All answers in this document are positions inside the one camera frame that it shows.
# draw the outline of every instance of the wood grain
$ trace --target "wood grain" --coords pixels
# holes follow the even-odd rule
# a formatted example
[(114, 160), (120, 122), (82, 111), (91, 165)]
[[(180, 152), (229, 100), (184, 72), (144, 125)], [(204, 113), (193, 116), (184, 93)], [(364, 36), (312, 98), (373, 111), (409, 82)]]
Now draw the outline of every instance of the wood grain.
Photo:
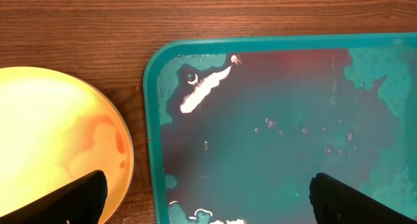
[(117, 106), (135, 166), (109, 223), (144, 224), (155, 218), (141, 84), (158, 48), (185, 38), (411, 31), (417, 0), (0, 0), (0, 67), (62, 71)]

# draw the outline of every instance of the yellow plate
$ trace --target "yellow plate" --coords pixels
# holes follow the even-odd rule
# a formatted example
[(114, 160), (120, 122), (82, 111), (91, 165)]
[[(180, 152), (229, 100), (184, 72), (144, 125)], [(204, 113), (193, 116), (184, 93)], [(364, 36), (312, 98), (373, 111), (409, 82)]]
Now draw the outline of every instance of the yellow plate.
[(100, 169), (108, 197), (99, 223), (120, 205), (133, 148), (115, 106), (72, 76), (31, 67), (0, 69), (0, 216)]

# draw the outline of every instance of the wooden table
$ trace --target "wooden table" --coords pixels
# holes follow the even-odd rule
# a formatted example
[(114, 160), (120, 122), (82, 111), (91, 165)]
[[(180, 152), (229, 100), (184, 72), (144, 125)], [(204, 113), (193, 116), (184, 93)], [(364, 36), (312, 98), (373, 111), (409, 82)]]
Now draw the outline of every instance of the wooden table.
[(185, 38), (417, 31), (417, 0), (0, 0), (0, 66), (58, 70), (100, 89), (134, 143), (132, 184), (109, 223), (154, 223), (143, 69)]

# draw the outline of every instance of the black object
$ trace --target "black object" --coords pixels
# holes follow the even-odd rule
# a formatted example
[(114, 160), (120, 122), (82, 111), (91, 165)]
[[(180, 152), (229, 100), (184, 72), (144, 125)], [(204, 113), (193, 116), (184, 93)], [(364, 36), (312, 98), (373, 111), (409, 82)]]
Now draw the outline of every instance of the black object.
[(325, 173), (309, 189), (317, 224), (417, 224)]
[(107, 192), (107, 180), (103, 171), (93, 171), (0, 217), (0, 224), (97, 224)]

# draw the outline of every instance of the teal tray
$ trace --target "teal tray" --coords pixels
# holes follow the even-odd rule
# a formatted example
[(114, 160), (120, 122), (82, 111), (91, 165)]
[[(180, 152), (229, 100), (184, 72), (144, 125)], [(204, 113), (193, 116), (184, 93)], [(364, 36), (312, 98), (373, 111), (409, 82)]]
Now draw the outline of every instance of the teal tray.
[(417, 216), (417, 33), (170, 43), (143, 91), (157, 223), (315, 223), (324, 172)]

